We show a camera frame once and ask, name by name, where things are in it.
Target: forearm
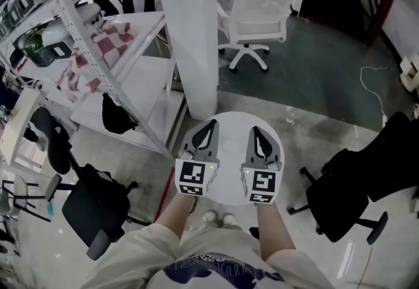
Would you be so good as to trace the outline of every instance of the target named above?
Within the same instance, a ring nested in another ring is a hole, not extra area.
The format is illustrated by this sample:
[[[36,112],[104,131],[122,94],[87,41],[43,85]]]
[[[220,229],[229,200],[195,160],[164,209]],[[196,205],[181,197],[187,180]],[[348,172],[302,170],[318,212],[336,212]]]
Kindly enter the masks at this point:
[[[257,221],[263,260],[278,250],[295,249],[275,203],[257,205]]]
[[[194,197],[182,195],[180,193],[172,199],[156,223],[166,226],[173,231],[179,239],[185,230],[185,224],[191,211]]]

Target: gray floor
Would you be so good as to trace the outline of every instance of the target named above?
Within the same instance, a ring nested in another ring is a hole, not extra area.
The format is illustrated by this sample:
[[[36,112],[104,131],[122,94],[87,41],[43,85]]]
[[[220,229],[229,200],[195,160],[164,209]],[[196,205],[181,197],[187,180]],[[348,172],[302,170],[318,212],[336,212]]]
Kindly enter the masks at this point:
[[[233,0],[218,0],[231,9]],[[219,43],[226,43],[219,32]],[[219,59],[219,90],[253,96],[305,109],[330,118],[379,130],[382,125],[378,98],[367,92],[359,80],[365,66],[366,86],[382,98],[384,112],[412,115],[414,98],[399,81],[398,64],[382,38],[367,48],[360,41],[333,28],[291,16],[287,22],[287,40],[267,43],[270,54],[258,51],[269,67],[263,73],[258,63],[245,55],[238,63],[238,73],[228,65],[236,55],[226,50]]]
[[[318,177],[323,164],[335,153],[345,147],[355,151],[364,148],[376,132],[274,102],[219,92],[217,112],[226,111],[257,115],[278,133],[284,148],[284,173],[276,204],[296,247],[315,261],[336,289],[408,288],[417,276],[419,265],[419,226],[416,214],[410,213],[413,188],[376,203],[370,202],[363,218],[377,220],[383,211],[389,215],[386,228],[373,246],[366,242],[370,231],[360,225],[355,225],[340,241],[331,243],[324,235],[316,233],[316,223],[310,211],[296,216],[289,216],[286,212],[288,205],[299,207],[306,204],[305,191],[310,184],[299,174],[300,167],[306,166]],[[185,117],[178,145],[186,131],[196,123],[188,115]],[[124,185],[137,181],[139,188],[129,195],[130,213],[139,219],[153,220],[172,162],[162,155],[84,127],[72,136],[71,143],[80,165],[90,163],[97,169],[109,171]],[[48,160],[43,165],[43,172],[54,175]],[[77,181],[74,171],[62,177],[66,183]],[[49,180],[43,178],[29,182],[38,182],[43,189]],[[172,183],[165,206],[174,195]],[[52,201],[55,213],[51,223],[26,213],[19,215],[18,240],[22,257],[13,260],[20,278],[28,284],[36,284],[30,288],[80,288],[97,265],[86,257],[87,247],[62,214],[66,198],[66,192],[56,193]],[[34,205],[37,212],[45,215],[42,213],[46,208],[43,203],[39,200]],[[189,216],[187,227],[198,227],[202,215],[210,209],[218,211],[220,216],[226,212],[234,214],[245,232],[249,227],[257,226],[256,208],[252,204],[226,206],[202,197]],[[123,229],[128,232],[141,227],[125,223]]]

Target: white box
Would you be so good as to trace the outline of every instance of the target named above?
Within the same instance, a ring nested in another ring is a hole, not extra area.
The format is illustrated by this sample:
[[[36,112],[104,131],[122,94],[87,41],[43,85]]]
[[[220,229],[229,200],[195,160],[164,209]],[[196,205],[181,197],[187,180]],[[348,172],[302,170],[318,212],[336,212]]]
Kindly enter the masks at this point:
[[[177,192],[191,196],[206,196],[217,175],[218,164],[176,159],[175,185]]]

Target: office chair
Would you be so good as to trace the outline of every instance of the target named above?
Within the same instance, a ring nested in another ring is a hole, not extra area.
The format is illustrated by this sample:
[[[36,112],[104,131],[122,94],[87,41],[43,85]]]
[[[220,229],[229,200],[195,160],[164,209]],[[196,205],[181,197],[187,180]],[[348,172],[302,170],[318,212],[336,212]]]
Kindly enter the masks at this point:
[[[316,231],[324,233],[331,242],[339,241],[356,223],[371,228],[367,242],[375,242],[387,224],[388,215],[384,212],[377,222],[360,219],[369,201],[353,176],[325,173],[315,180],[307,169],[302,168],[300,172],[312,183],[306,191],[308,205],[296,210],[287,208],[290,215],[310,209],[318,225]]]
[[[287,39],[287,19],[291,14],[291,3],[294,0],[234,0],[231,14],[227,14],[218,4],[218,28],[228,39],[228,44],[219,45],[218,51],[224,54],[226,48],[239,50],[230,63],[231,72],[237,72],[240,58],[249,54],[262,68],[268,66],[255,50],[269,52],[266,45],[251,44],[256,41],[279,41]]]
[[[137,182],[125,187],[112,179],[108,172],[100,172],[90,164],[80,167],[70,151],[71,144],[65,128],[45,107],[36,110],[32,122],[48,138],[48,159],[54,162],[53,168],[66,171],[71,167],[79,178],[75,185],[68,185],[61,183],[60,175],[55,175],[46,197],[53,196],[57,189],[71,191],[62,212],[69,225],[89,247],[89,258],[97,260],[112,242],[123,236],[121,226],[125,221],[149,225],[128,215],[128,194],[138,187]],[[61,155],[60,159],[54,157],[57,154]]]
[[[301,169],[312,183],[307,189],[308,205],[289,207],[290,215],[310,209],[319,232],[333,242],[341,239],[355,224],[373,229],[367,241],[372,244],[387,220],[383,213],[378,222],[361,220],[369,199],[376,202],[399,190],[419,185],[416,162],[419,149],[419,120],[409,121],[395,113],[380,134],[361,151],[343,149],[321,169],[316,180],[306,168]]]

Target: person's arm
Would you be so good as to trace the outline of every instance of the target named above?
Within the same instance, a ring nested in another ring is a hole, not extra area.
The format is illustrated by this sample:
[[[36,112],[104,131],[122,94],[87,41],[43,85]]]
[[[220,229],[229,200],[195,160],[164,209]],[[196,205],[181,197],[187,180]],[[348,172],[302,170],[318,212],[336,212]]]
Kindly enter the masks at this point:
[[[332,284],[308,255],[298,250],[274,204],[257,206],[262,259],[286,283],[301,289],[333,289]]]
[[[257,222],[263,260],[278,250],[295,249],[275,203],[257,205]]]
[[[125,234],[100,258],[82,289],[143,288],[177,259],[194,197],[177,194],[156,223]]]
[[[195,198],[192,196],[182,195],[181,193],[176,194],[156,223],[166,226],[180,239],[194,200]]]

